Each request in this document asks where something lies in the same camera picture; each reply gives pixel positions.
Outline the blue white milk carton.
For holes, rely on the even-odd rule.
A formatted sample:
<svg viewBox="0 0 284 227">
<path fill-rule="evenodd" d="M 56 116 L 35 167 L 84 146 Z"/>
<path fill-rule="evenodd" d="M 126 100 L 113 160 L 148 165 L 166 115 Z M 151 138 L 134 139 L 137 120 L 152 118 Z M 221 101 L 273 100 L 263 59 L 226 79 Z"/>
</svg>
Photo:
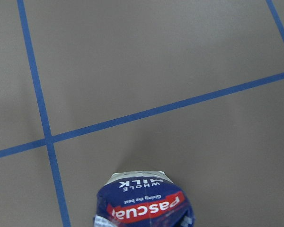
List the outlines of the blue white milk carton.
<svg viewBox="0 0 284 227">
<path fill-rule="evenodd" d="M 163 171 L 114 173 L 97 193 L 95 227 L 192 227 L 183 190 Z"/>
</svg>

